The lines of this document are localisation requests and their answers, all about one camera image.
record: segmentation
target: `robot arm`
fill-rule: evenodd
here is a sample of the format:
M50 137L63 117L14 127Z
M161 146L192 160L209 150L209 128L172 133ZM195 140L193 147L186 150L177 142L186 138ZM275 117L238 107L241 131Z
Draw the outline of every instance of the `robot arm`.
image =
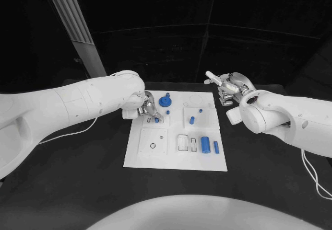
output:
M255 90L239 73L215 76L208 71L206 76L205 83L218 84L222 105L232 104L231 98L239 103L226 112L232 125L242 121L254 133L271 134L297 148L332 157L332 102Z
M153 96L144 91L144 82L130 70L55 89L0 94L0 178L50 133L118 108L124 119L138 115L163 119Z

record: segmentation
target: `white board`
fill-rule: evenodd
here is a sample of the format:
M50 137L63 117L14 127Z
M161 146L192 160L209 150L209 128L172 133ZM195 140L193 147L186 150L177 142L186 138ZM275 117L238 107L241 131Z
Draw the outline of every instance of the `white board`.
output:
M172 105L163 108L159 105L159 98L166 92L170 93ZM212 93L174 91L150 91L150 93L164 121L156 123L151 116L140 116L133 120L122 166L226 171ZM177 135L187 135L187 151L177 150ZM202 153L200 137L209 137L211 153ZM190 148L192 138L196 139L196 152ZM215 153L213 141L218 141L219 154Z

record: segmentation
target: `table surface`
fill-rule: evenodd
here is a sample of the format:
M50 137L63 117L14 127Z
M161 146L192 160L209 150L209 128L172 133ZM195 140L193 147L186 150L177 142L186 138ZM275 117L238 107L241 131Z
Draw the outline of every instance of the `table surface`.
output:
M128 205L167 195L231 197L332 229L332 201L316 194L300 149L244 124L232 126L215 85L146 82L147 90L213 92L228 172L122 168L131 120L121 110L91 129L39 145L0 188L1 229L86 229ZM257 86L273 92L270 87ZM49 137L83 130L92 120ZM319 182L332 191L325 157L306 153Z

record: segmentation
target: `blue cylinder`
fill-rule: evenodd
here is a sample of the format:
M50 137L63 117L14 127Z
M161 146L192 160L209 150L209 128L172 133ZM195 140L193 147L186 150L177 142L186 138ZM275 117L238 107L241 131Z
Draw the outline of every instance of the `blue cylinder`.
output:
M215 144L215 154L219 154L219 147L218 147L218 141L213 141L213 144Z
M192 116L189 121L190 125L193 124L193 121L195 121L195 117Z
M166 93L164 97L160 97L160 99L159 99L159 105L161 107L169 107L172 105L172 99L170 99L169 93Z
M200 137L202 153L211 153L209 138Z

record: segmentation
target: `white cable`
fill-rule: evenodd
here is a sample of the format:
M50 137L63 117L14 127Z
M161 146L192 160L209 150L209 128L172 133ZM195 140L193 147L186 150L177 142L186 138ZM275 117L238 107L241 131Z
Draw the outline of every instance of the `white cable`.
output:
M306 159L306 154L304 154L304 150L303 150L303 149L300 150L300 153L301 153L301 161L303 161L306 170L307 170L307 172L309 172L309 174L310 174L310 176L312 176L312 179L313 179L313 181L314 181L314 183L316 183L316 192L317 192L317 194L320 195L322 198L325 198L325 199L327 199L327 200L332 200L332 194L326 191L326 189L325 189L325 188L320 186L320 184L317 183L317 174L316 174L316 170L314 170L314 168L313 168L310 162L309 162L307 159ZM313 177L313 174L312 174L312 172L310 172L310 170L309 170L309 168L307 168L307 166L306 166L306 162L309 163L309 165L310 165L310 167L312 167L312 169L313 169L314 177ZM317 188L317 187L320 187L320 189L329 194L330 198L329 198L329 197L325 197L325 196L320 194L319 188Z
M83 131L79 131L79 132L76 132L76 133L68 133L68 134L65 134L65 135L60 135L60 136L58 136L58 137L55 137L55 138L52 138L52 139L49 139L49 140L46 140L46 141L39 142L37 144L40 145L40 144L43 144L43 143L49 142L50 140L55 140L55 139L58 139L58 138L60 138L60 137L65 137L65 136L69 136L69 135L82 133L82 132L85 132L88 129L85 129Z

